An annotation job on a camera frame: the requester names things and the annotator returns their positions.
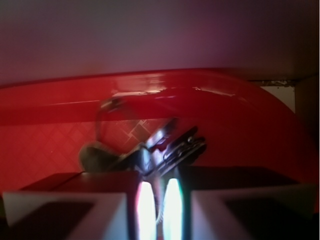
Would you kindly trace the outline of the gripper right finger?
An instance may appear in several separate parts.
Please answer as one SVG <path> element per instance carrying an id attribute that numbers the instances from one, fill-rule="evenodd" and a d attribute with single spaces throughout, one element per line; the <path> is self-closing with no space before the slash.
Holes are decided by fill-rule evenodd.
<path id="1" fill-rule="evenodd" d="M 311 240 L 314 186 L 263 167 L 181 166 L 169 179 L 166 240 Z"/>

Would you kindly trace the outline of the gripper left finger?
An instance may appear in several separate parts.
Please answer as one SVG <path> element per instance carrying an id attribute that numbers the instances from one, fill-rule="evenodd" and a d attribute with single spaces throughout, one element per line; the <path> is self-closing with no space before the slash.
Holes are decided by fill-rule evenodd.
<path id="1" fill-rule="evenodd" d="M 151 185 L 137 171 L 56 173 L 3 193 L 4 240 L 155 240 Z"/>

